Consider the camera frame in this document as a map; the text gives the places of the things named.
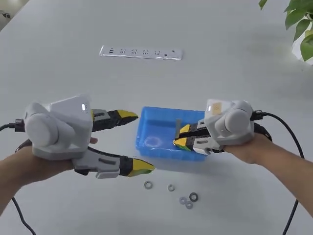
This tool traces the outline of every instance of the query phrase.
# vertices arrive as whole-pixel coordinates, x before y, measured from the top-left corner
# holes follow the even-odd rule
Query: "power strip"
[[[143,58],[143,59],[181,60],[182,50],[102,46],[99,55],[111,57]]]

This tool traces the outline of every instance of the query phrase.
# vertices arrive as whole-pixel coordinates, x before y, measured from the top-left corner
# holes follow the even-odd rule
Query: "white table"
[[[306,157],[312,146],[313,70],[291,54],[287,1],[31,0],[0,33],[0,122],[20,118],[34,100],[89,93],[93,108],[205,108],[206,99],[246,99],[281,116]],[[181,48],[182,61],[99,57],[102,45]],[[296,152],[277,121],[264,126]],[[97,133],[97,148],[134,156],[138,121]],[[1,158],[25,134],[0,134]],[[154,161],[159,170],[132,179],[96,180],[67,172],[23,188],[16,198],[39,235],[281,234],[294,197],[270,173],[228,154],[200,164]],[[154,182],[145,190],[146,179]],[[174,184],[174,192],[167,185]],[[199,193],[192,210],[178,198]],[[312,234],[299,206],[289,234]],[[10,204],[1,234],[29,234]]]

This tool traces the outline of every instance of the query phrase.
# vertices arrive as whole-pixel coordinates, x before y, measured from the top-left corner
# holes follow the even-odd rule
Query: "hand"
[[[98,139],[91,138],[90,143],[95,144]],[[5,161],[11,161],[19,172],[19,182],[21,187],[33,182],[46,180],[52,176],[67,170],[72,170],[73,164],[71,160],[49,161],[38,158],[33,155],[32,147],[24,147],[15,154],[11,155]]]
[[[273,144],[266,136],[255,134],[253,140],[242,145],[226,146],[224,150],[248,164],[261,164],[264,150],[279,148]]]

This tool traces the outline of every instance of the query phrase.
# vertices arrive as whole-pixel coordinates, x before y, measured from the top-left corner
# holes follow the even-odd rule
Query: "small metal ring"
[[[192,202],[188,201],[188,202],[186,202],[185,206],[187,209],[192,209],[194,204]]]
[[[143,186],[145,187],[145,189],[152,189],[153,187],[153,183],[150,180],[147,180]]]
[[[186,202],[187,202],[187,198],[185,198],[185,197],[180,197],[179,198],[179,203],[181,203],[182,205],[185,205]]]
[[[175,186],[172,185],[172,184],[169,184],[169,185],[167,186],[167,189],[168,189],[170,192],[173,192],[173,191],[175,190]]]
[[[192,192],[192,193],[189,195],[189,199],[190,199],[190,201],[192,201],[192,202],[196,202],[196,201],[198,201],[199,197],[198,197],[198,195],[197,195],[195,192]]]

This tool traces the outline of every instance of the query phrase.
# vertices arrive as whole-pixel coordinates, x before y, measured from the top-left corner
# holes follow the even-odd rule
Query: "blue plastic tray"
[[[141,156],[204,161],[206,155],[182,150],[173,145],[176,119],[183,127],[204,118],[204,111],[143,107],[137,131],[136,149]]]

